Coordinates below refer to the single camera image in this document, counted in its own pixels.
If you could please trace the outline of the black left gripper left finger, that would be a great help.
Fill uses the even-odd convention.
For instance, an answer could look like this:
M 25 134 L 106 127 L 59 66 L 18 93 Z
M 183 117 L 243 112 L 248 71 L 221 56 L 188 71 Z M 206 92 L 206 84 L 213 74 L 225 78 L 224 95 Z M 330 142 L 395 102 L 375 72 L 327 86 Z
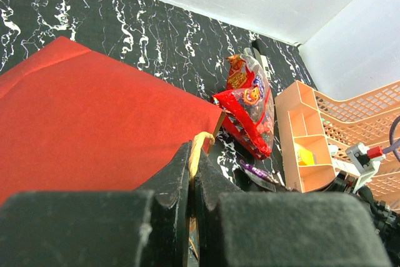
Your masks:
M 191 146 L 134 190 L 11 196 L 1 206 L 1 265 L 186 266 Z

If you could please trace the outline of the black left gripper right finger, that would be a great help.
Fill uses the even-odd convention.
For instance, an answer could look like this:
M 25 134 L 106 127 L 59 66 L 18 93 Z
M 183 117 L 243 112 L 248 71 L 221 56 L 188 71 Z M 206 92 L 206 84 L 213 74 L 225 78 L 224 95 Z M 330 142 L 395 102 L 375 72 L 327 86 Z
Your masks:
M 344 193 L 245 192 L 202 154 L 195 177 L 201 266 L 390 266 L 372 219 Z

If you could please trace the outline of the purple candy packet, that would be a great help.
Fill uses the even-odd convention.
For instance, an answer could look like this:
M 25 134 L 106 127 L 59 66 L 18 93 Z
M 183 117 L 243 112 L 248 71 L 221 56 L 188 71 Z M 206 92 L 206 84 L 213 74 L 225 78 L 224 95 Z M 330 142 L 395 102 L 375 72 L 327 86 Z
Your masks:
M 240 160 L 241 169 L 250 180 L 267 192 L 287 191 L 285 185 L 278 181 L 271 172 L 265 171 Z

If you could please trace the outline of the red cookie snack bag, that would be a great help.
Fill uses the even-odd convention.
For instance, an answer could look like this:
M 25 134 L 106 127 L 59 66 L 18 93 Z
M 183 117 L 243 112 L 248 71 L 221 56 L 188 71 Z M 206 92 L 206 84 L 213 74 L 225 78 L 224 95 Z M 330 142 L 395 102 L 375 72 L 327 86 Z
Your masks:
M 226 115 L 223 128 L 256 159 L 270 157 L 274 144 L 274 100 L 268 74 L 248 54 L 226 58 L 230 64 L 226 89 L 211 102 Z

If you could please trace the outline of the red brown paper bag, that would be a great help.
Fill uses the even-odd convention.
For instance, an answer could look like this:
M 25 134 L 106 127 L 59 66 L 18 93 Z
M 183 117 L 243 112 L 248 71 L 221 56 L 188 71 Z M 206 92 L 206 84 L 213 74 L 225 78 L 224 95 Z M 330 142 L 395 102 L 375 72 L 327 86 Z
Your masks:
M 25 192 L 134 190 L 223 118 L 208 101 L 57 38 L 1 76 L 1 206 Z

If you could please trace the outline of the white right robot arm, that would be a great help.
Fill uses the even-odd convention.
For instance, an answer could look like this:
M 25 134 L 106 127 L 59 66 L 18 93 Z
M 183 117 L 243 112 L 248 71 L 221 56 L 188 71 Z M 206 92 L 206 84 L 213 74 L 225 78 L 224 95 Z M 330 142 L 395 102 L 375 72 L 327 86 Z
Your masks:
M 342 192 L 355 196 L 369 211 L 376 233 L 379 235 L 393 266 L 399 266 L 399 213 L 393 211 L 384 201 L 374 199 L 371 189 L 363 185 L 356 189 L 358 179 L 344 171 L 322 191 Z

